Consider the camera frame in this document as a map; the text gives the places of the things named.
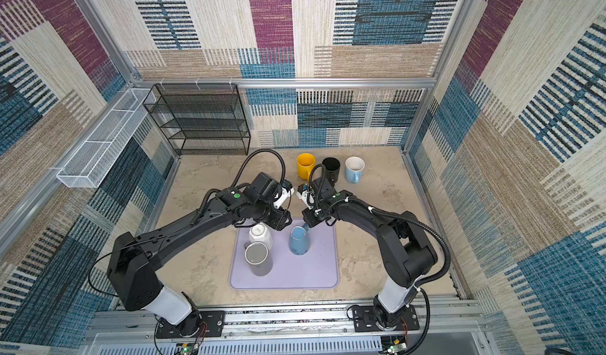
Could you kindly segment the teal dotted floral mug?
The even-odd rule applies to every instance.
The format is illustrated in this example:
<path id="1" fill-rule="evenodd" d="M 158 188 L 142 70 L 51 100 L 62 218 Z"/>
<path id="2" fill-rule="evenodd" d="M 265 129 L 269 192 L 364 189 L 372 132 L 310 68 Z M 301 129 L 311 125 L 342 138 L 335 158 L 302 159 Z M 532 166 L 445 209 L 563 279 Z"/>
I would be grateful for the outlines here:
<path id="1" fill-rule="evenodd" d="M 297 256 L 303 256 L 309 251 L 309 247 L 309 228 L 303 226 L 294 227 L 290 232 L 290 251 Z"/>

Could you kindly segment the yellow mug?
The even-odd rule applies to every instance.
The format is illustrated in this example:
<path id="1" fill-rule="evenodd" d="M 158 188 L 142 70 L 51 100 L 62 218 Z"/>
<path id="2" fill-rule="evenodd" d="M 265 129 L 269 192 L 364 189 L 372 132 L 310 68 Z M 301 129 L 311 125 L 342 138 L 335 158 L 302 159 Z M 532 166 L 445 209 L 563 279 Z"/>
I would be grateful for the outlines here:
<path id="1" fill-rule="evenodd" d="M 309 180 L 314 166 L 316 165 L 316 158 L 309 153 L 300 154 L 297 159 L 298 176 L 304 181 Z"/>

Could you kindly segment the black mug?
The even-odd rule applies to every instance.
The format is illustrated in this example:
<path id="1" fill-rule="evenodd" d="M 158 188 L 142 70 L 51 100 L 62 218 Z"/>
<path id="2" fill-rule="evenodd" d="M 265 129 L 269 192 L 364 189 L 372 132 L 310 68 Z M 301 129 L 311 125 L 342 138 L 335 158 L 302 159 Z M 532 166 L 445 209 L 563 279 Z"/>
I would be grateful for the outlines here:
<path id="1" fill-rule="evenodd" d="M 326 178 L 328 179 L 331 186 L 335 186 L 336 182 L 339 179 L 339 173 L 341 168 L 341 163 L 339 159 L 328 157 L 323 160 L 322 164 L 326 169 Z"/>

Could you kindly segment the light blue mug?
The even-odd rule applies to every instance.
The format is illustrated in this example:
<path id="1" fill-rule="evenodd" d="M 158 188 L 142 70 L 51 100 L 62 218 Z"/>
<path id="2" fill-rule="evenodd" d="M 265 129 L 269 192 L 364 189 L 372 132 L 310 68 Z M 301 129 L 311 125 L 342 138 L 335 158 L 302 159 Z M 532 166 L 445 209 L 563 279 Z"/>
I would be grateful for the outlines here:
<path id="1" fill-rule="evenodd" d="M 346 160 L 345 177 L 347 182 L 358 184 L 365 169 L 365 161 L 357 156 L 349 157 Z"/>

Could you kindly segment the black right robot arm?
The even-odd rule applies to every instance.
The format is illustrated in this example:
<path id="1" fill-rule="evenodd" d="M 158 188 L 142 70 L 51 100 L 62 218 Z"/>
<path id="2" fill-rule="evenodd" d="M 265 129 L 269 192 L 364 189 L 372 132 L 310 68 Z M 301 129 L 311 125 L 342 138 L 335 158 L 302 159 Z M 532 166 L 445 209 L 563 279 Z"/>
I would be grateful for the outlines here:
<path id="1" fill-rule="evenodd" d="M 388 278 L 375 298 L 379 320 L 388 320 L 409 307 L 420 291 L 421 281 L 438 263 L 438 255 L 429 241 L 429 228 L 414 214 L 396 214 L 375 208 L 347 191 L 329 195 L 308 204 L 302 212 L 308 226 L 327 220 L 348 222 L 377 240 Z"/>

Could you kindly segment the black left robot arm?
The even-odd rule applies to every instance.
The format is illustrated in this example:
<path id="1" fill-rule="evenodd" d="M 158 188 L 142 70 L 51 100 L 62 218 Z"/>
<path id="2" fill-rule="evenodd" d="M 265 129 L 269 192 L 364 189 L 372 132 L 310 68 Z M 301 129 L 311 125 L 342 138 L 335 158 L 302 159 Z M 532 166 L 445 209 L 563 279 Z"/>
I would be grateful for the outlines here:
<path id="1" fill-rule="evenodd" d="M 290 181 L 259 173 L 252 183 L 210 190 L 198 210 L 164 227 L 139 236 L 120 235 L 110 254 L 107 277 L 124 308 L 157 315 L 181 337 L 197 334 L 202 325 L 198 308 L 184 293 L 166 286 L 156 272 L 192 244 L 238 222 L 284 229 L 292 217 L 282 204 L 293 193 Z"/>

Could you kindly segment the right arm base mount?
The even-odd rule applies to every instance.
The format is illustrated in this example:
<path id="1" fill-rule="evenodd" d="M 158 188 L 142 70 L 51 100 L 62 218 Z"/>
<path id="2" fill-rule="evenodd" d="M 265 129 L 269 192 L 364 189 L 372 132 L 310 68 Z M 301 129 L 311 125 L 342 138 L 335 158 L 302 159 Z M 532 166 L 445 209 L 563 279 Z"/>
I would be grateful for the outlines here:
<path id="1" fill-rule="evenodd" d="M 353 304 L 346 310 L 347 318 L 353 321 L 356 332 L 372 331 L 417 331 L 420 329 L 415 308 L 403 306 L 390 313 L 378 305 Z"/>

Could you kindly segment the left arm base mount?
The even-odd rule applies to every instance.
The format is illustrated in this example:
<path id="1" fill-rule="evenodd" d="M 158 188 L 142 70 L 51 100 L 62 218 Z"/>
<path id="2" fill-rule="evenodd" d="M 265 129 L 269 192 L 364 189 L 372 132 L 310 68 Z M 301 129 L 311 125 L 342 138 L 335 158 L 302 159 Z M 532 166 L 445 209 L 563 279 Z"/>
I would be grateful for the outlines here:
<path id="1" fill-rule="evenodd" d="M 155 330 L 157 339 L 218 338 L 223 333 L 226 312 L 224 310 L 200 311 L 195 308 L 183 322 L 172 325 L 164 318 L 159 320 Z"/>

